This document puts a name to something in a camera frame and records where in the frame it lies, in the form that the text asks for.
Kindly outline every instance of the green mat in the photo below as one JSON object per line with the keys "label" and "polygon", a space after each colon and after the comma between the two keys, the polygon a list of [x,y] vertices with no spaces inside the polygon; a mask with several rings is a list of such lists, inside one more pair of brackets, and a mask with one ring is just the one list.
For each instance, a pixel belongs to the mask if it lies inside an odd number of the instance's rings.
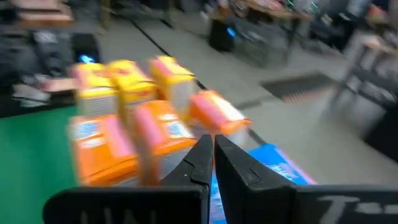
{"label": "green mat", "polygon": [[75,107],[0,119],[0,221],[42,224],[46,200],[76,186],[66,125]]}

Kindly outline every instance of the food package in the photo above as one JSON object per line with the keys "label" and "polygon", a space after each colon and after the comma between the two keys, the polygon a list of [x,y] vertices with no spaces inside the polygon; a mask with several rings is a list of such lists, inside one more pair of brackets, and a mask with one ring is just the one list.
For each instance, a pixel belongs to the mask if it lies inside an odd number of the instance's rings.
{"label": "food package", "polygon": [[74,117],[70,132],[83,185],[110,186],[137,177],[138,153],[120,128],[116,115]]}
{"label": "food package", "polygon": [[82,115],[94,118],[117,113],[117,91],[105,66],[99,63],[79,63],[70,69],[78,81],[77,102]]}
{"label": "food package", "polygon": [[186,121],[189,97],[195,93],[193,73],[168,56],[150,60],[149,70],[159,88],[159,99],[169,100],[177,114]]}
{"label": "food package", "polygon": [[139,135],[137,145],[157,159],[160,178],[169,174],[196,143],[168,101],[143,103],[132,112]]}
{"label": "food package", "polygon": [[191,96],[189,123],[193,129],[208,134],[224,134],[243,148],[252,123],[230,102],[214,90],[203,90]]}
{"label": "food package", "polygon": [[157,98],[156,84],[133,61],[113,61],[107,69],[119,92],[120,117],[125,124],[132,126],[130,111],[143,102]]}

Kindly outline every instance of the blue box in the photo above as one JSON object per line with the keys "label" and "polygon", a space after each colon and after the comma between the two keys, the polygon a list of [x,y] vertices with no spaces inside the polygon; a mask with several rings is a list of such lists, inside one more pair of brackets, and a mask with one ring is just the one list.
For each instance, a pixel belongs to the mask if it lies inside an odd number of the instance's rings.
{"label": "blue box", "polygon": [[[249,154],[259,162],[282,175],[295,184],[317,184],[301,168],[296,166],[276,145],[266,144],[258,149],[252,150]],[[211,178],[210,191],[210,223],[226,224],[223,204],[216,174]]]}

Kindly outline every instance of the black floor mat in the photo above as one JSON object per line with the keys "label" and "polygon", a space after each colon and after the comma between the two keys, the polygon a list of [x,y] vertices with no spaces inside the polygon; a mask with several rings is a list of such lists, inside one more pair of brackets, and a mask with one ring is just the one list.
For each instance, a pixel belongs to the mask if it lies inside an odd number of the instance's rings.
{"label": "black floor mat", "polygon": [[336,83],[321,72],[313,72],[284,80],[261,82],[260,85],[285,102],[295,102],[319,97]]}

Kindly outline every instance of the orange box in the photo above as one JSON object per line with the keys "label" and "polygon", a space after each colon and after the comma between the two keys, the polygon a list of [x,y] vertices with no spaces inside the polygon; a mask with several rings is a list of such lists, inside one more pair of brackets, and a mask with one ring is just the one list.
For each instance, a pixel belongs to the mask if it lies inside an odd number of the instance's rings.
{"label": "orange box", "polygon": [[208,134],[224,134],[239,147],[248,138],[248,126],[252,123],[214,90],[203,90],[191,96],[189,123],[196,130]]}
{"label": "orange box", "polygon": [[141,144],[158,159],[160,178],[169,174],[196,143],[168,101],[145,102],[135,108],[132,117]]}
{"label": "orange box", "polygon": [[138,153],[121,130],[116,115],[74,117],[71,132],[83,185],[110,186],[138,175]]}

